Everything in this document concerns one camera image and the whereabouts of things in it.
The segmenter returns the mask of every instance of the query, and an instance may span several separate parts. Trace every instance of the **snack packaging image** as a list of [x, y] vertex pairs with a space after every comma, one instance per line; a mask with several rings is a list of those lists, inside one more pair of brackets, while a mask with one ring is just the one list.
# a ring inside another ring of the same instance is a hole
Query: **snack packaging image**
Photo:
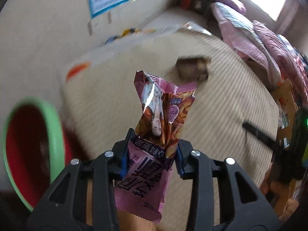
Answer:
[[128, 144], [127, 176], [114, 187], [115, 203], [141, 218], [159, 223], [177, 143], [195, 100], [195, 82], [176, 86], [137, 71], [134, 85], [142, 116]]

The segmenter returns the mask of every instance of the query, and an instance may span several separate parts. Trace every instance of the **beige striped carpet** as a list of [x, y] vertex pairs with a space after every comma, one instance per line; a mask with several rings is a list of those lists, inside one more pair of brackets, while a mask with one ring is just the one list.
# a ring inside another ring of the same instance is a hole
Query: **beige striped carpet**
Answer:
[[[140, 100], [133, 85], [136, 70], [143, 69], [180, 84], [174, 65], [179, 56], [189, 55], [211, 56], [211, 75], [207, 82], [198, 84], [182, 138], [210, 158], [234, 157], [259, 186], [271, 151], [246, 135], [241, 124], [249, 120], [275, 138], [278, 107], [257, 76], [229, 46], [216, 37], [187, 29], [131, 46], [65, 85], [64, 98], [86, 151], [95, 158], [136, 126], [141, 116]], [[218, 210], [216, 187], [214, 191]], [[185, 230], [190, 194], [191, 181], [182, 181], [174, 171], [161, 221], [165, 230]]]

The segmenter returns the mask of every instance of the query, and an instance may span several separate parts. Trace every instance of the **white wall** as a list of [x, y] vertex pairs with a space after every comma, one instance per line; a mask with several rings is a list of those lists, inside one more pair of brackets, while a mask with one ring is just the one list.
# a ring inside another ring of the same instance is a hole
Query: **white wall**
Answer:
[[274, 21], [268, 13], [264, 12], [258, 5], [256, 5], [251, 0], [241, 0], [241, 2], [244, 4], [247, 12], [246, 17], [249, 19], [249, 21], [257, 20], [259, 22], [265, 23], [266, 26], [274, 31], [276, 28], [276, 21]]
[[285, 37], [308, 56], [308, 9], [301, 6]]
[[[163, 12], [170, 0], [137, 0], [90, 21], [87, 0], [8, 0], [0, 13], [0, 131], [12, 106], [25, 96], [59, 109], [58, 69], [124, 29]], [[0, 190], [11, 190], [0, 155]]]

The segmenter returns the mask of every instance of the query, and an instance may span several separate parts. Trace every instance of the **pink blanket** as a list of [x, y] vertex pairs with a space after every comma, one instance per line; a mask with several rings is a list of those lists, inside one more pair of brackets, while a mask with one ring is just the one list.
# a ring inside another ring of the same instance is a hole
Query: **pink blanket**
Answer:
[[303, 106], [308, 106], [308, 79], [301, 62], [294, 59], [274, 32], [261, 22], [253, 21], [254, 30], [277, 62], [284, 79], [289, 78]]
[[224, 17], [215, 3], [211, 5], [213, 15], [218, 21], [219, 28], [223, 41], [228, 44], [237, 54], [247, 61], [249, 58], [254, 60], [249, 61], [249, 67], [258, 76], [262, 83], [269, 89], [273, 90], [277, 84], [274, 78], [271, 77], [268, 61], [265, 55], [248, 39], [247, 36]]

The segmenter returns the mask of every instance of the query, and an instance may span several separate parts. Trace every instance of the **red bowl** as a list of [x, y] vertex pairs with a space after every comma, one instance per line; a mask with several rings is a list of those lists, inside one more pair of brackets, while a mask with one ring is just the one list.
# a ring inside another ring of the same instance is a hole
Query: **red bowl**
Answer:
[[4, 127], [3, 157], [17, 195], [32, 211], [73, 158], [55, 108], [36, 98], [14, 107]]

